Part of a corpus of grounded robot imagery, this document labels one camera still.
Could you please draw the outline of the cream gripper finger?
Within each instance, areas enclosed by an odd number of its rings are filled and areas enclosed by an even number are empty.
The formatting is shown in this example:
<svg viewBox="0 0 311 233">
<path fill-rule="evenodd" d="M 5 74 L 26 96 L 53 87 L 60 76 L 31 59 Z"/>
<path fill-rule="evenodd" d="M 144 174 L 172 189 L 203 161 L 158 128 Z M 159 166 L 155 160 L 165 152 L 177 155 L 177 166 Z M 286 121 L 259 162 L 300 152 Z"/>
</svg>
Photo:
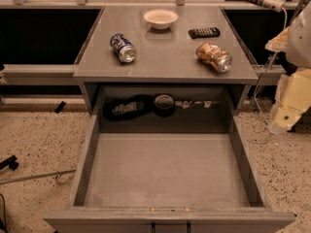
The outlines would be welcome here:
<svg viewBox="0 0 311 233">
<path fill-rule="evenodd" d="M 289 27 L 285 28 L 276 37 L 269 40 L 266 43 L 265 48 L 274 52 L 286 52 L 288 47 L 289 31 Z"/>
<path fill-rule="evenodd" d="M 282 134 L 293 128 L 311 107 L 311 70 L 298 68 L 292 75 L 282 75 L 270 111 L 269 131 Z"/>
</svg>

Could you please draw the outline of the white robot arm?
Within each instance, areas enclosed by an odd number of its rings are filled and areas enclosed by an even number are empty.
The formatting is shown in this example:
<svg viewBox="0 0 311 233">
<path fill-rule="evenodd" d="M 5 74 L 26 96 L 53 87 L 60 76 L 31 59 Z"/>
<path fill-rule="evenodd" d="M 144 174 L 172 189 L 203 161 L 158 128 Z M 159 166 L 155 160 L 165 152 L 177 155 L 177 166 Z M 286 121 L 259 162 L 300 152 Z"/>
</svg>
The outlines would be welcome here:
<svg viewBox="0 0 311 233">
<path fill-rule="evenodd" d="M 286 60 L 297 67 L 289 77 L 281 76 L 271 109 L 268 128 L 273 134 L 282 134 L 311 107 L 311 2 L 265 48 L 284 52 Z"/>
</svg>

